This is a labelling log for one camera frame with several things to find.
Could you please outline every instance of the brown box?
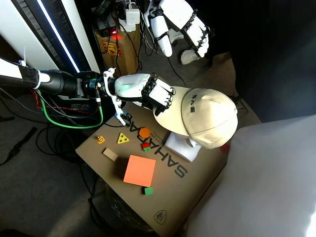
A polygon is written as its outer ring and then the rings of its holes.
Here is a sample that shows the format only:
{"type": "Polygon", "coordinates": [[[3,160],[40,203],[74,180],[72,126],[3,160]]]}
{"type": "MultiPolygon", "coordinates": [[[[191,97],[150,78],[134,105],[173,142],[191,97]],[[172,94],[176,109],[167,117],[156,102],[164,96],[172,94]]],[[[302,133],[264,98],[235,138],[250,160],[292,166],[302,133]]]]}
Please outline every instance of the brown box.
{"type": "Polygon", "coordinates": [[[118,31],[117,36],[112,35],[110,37],[101,37],[98,33],[96,33],[96,37],[105,64],[109,68],[116,68],[115,76],[119,77],[135,74],[138,68],[136,53],[138,54],[140,47],[139,26],[136,27],[136,31],[134,32],[126,33],[118,31]]]}
{"type": "MultiPolygon", "coordinates": [[[[132,103],[128,103],[124,110],[133,115],[131,127],[113,128],[104,125],[76,151],[159,236],[170,237],[223,169],[227,153],[221,152],[219,148],[202,148],[197,158],[188,162],[164,147],[170,132],[156,122],[152,111],[132,103]],[[149,138],[143,139],[138,135],[141,127],[150,129],[149,138]],[[121,132],[130,142],[117,144],[121,132]],[[99,145],[95,137],[101,135],[106,142],[99,145]],[[141,144],[145,142],[151,144],[150,151],[142,150],[141,144]],[[105,148],[118,155],[115,162],[102,154],[105,148]],[[130,155],[156,160],[153,195],[146,196],[141,186],[123,182],[126,171],[123,164],[127,164],[130,155]]],[[[107,123],[120,125],[115,118],[107,123]]]]}

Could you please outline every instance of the green cube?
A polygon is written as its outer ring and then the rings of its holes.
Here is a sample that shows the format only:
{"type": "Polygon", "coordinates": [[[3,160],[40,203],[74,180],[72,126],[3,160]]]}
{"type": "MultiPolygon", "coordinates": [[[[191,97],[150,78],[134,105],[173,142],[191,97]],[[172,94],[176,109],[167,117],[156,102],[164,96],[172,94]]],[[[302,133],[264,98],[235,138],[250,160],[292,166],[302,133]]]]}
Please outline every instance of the green cube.
{"type": "Polygon", "coordinates": [[[150,147],[145,147],[145,148],[143,148],[143,151],[145,151],[145,152],[147,152],[147,151],[150,151],[150,147]]]}
{"type": "Polygon", "coordinates": [[[145,195],[153,195],[153,194],[154,194],[153,187],[145,188],[145,195]]]}

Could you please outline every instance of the green cable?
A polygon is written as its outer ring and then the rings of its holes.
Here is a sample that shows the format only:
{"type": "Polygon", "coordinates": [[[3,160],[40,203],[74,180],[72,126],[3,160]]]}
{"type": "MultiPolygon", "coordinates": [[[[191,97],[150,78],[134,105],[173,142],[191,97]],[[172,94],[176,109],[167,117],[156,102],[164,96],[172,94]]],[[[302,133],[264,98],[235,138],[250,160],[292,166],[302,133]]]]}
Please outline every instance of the green cable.
{"type": "Polygon", "coordinates": [[[49,117],[49,115],[48,115],[48,113],[46,111],[45,103],[44,103],[44,101],[41,98],[40,98],[40,102],[41,102],[41,105],[42,105],[42,108],[43,108],[43,112],[44,112],[46,118],[48,119],[48,121],[50,121],[54,125],[57,125],[57,126],[60,126],[60,127],[65,127],[65,128],[73,128],[73,129],[89,129],[89,128],[98,127],[98,126],[100,126],[103,123],[103,113],[102,113],[102,107],[101,106],[99,107],[101,121],[97,125],[85,126],[85,127],[76,127],[76,126],[64,125],[64,124],[61,124],[61,123],[58,123],[58,122],[55,122],[54,120],[52,120],[49,117]]]}

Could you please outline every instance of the yellow triangle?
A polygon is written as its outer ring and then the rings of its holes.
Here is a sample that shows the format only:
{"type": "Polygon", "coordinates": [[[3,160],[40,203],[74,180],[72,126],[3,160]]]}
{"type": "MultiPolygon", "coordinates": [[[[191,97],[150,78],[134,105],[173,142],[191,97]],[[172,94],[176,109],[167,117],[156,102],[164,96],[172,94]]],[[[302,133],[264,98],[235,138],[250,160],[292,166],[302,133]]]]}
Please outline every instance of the yellow triangle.
{"type": "Polygon", "coordinates": [[[118,137],[118,144],[122,144],[125,142],[129,142],[129,139],[123,133],[120,133],[118,137]]]}

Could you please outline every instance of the red wire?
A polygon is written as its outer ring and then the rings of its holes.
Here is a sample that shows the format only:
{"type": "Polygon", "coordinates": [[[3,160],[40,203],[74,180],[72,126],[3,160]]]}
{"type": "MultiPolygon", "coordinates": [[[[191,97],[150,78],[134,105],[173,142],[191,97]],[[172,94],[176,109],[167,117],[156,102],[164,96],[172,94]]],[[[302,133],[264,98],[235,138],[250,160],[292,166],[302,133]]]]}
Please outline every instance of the red wire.
{"type": "MultiPolygon", "coordinates": [[[[33,95],[34,95],[34,98],[36,100],[36,108],[37,109],[41,109],[41,104],[39,102],[39,97],[38,95],[36,94],[36,92],[34,90],[31,90],[33,95]]],[[[71,111],[76,111],[78,113],[83,113],[83,114],[92,114],[92,113],[89,113],[89,112],[85,112],[85,111],[81,111],[81,110],[75,110],[75,109],[72,109],[72,108],[66,108],[66,107],[53,107],[54,109],[62,109],[62,110],[71,110],[71,111]]]]}

